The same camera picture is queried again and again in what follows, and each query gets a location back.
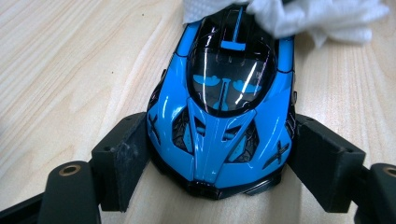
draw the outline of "toy car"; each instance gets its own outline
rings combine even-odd
[[[295,129],[293,44],[241,5],[187,25],[148,103],[159,169],[212,199],[279,183]]]

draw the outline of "tissue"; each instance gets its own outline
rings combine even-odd
[[[317,47],[328,39],[363,44],[372,39],[368,24],[389,8],[380,0],[183,0],[183,22],[193,22],[233,3],[246,3],[247,13],[275,38],[307,31]]]

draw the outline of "wooden table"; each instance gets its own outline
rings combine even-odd
[[[395,1],[385,1],[396,10]],[[48,173],[88,161],[123,117],[144,111],[183,31],[176,1],[0,3],[0,210],[44,190]],[[296,110],[396,163],[396,17],[363,47],[296,37]],[[194,198],[148,165],[127,213],[104,223],[350,223],[326,214],[292,170],[263,194]]]

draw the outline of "car windshield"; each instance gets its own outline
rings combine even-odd
[[[250,108],[268,92],[275,77],[274,59],[237,57],[220,50],[195,50],[189,81],[195,100],[208,113]]]

